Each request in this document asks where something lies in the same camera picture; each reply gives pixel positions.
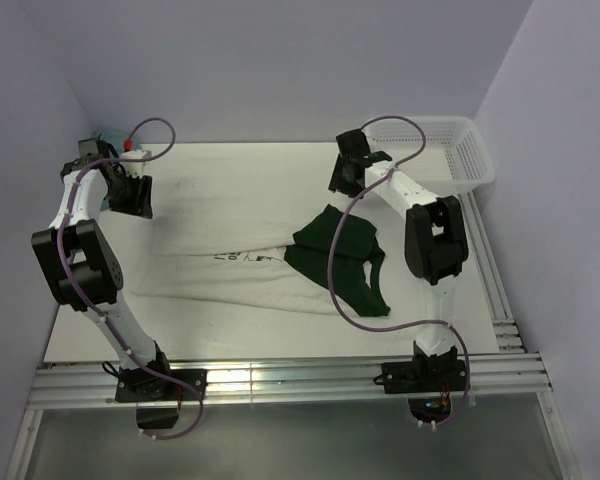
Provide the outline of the white plastic perforated basket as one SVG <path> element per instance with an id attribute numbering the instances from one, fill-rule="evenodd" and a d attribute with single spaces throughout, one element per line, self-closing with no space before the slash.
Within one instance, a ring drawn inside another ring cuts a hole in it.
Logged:
<path id="1" fill-rule="evenodd" d="M 376 121 L 363 128 L 373 151 L 394 161 L 424 151 L 400 170 L 439 195 L 462 195 L 495 179 L 491 157 L 472 120 L 459 116 L 419 116 L 417 130 L 398 119 Z"/>

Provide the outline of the crumpled light blue t-shirt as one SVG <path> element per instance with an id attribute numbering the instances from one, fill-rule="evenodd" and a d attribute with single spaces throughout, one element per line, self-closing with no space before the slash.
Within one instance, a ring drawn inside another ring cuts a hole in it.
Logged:
<path id="1" fill-rule="evenodd" d="M 123 144 L 128 134 L 119 130 L 101 130 L 98 138 L 110 144 Z"/>

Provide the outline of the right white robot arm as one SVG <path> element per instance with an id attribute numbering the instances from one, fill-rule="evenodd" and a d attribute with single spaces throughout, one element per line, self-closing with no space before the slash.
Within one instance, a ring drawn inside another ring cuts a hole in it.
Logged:
<path id="1" fill-rule="evenodd" d="M 413 378 L 421 388 L 435 389 L 448 374 L 441 358 L 463 343 L 451 320 L 456 278 L 469 255 L 462 207 L 456 197 L 438 196 L 400 170 L 402 164 L 424 152 L 425 143 L 398 162 L 384 151 L 372 151 L 361 129 L 338 135 L 336 144 L 338 156 L 329 189 L 348 195 L 351 203 L 335 228 L 328 254 L 327 285 L 332 304 L 346 322 L 366 332 L 415 328 L 414 353 L 425 357 L 413 365 Z M 353 207 L 370 193 L 404 220 L 404 258 L 425 294 L 428 319 L 394 327 L 368 327 L 349 318 L 339 304 L 333 275 L 337 244 Z"/>

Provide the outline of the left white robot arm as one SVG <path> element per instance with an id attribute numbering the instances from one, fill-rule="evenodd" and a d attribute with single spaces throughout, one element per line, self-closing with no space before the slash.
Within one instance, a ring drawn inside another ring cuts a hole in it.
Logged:
<path id="1" fill-rule="evenodd" d="M 131 145 L 125 141 L 117 155 L 102 140 L 80 141 L 79 158 L 61 170 L 58 212 L 46 229 L 33 233 L 31 245 L 56 302 L 89 318 L 114 348 L 122 381 L 139 382 L 150 398 L 163 399 L 173 391 L 175 375 L 127 305 L 122 267 L 98 223 L 103 208 L 153 216 L 153 180 L 144 172 L 152 155 Z"/>

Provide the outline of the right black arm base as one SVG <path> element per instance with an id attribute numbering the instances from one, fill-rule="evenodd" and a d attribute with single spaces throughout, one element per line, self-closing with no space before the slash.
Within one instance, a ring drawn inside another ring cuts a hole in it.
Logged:
<path id="1" fill-rule="evenodd" d="M 372 379 L 387 395 L 425 394 L 408 400 L 409 412 L 417 425 L 431 428 L 449 420 L 453 413 L 453 393 L 469 396 L 467 364 L 453 346 L 447 353 L 426 355 L 418 347 L 409 361 L 381 364 L 380 374 Z"/>

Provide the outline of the white green raglan t-shirt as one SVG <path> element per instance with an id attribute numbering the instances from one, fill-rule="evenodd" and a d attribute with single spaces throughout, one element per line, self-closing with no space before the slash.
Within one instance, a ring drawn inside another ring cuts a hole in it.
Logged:
<path id="1" fill-rule="evenodd" d="M 333 315 L 327 260 L 342 213 L 328 205 L 299 225 L 179 215 L 149 235 L 129 289 L 142 297 Z M 347 314 L 390 313 L 380 288 L 384 258 L 376 227 L 349 215 L 333 264 L 336 296 Z"/>

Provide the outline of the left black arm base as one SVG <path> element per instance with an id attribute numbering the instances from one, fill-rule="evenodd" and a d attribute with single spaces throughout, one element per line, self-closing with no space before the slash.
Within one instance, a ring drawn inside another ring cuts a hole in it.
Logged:
<path id="1" fill-rule="evenodd" d="M 199 368 L 167 371 L 162 360 L 152 362 L 150 367 L 156 367 L 159 373 L 186 383 L 196 393 L 178 383 L 150 375 L 142 369 L 119 369 L 110 362 L 102 363 L 103 370 L 117 380 L 115 402 L 135 404 L 137 426 L 161 433 L 176 425 L 184 401 L 204 398 L 208 371 Z"/>

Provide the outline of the aluminium rail frame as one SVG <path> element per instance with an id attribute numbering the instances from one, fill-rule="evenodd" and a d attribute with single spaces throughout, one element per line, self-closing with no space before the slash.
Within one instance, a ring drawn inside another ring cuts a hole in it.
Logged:
<path id="1" fill-rule="evenodd" d="M 461 198 L 475 248 L 480 278 L 492 316 L 499 351 L 471 357 L 471 385 L 475 396 L 533 395 L 537 421 L 549 439 L 561 479 L 578 479 L 581 472 L 558 414 L 553 386 L 539 353 L 525 347 L 511 311 L 491 246 L 471 194 Z M 207 402 L 210 405 L 319 402 L 381 399 L 370 381 L 380 357 L 307 358 L 283 360 L 209 361 Z M 114 385 L 93 362 L 48 365 L 35 374 L 16 445 L 6 473 L 23 479 L 30 468 L 44 414 L 51 410 L 112 408 Z"/>

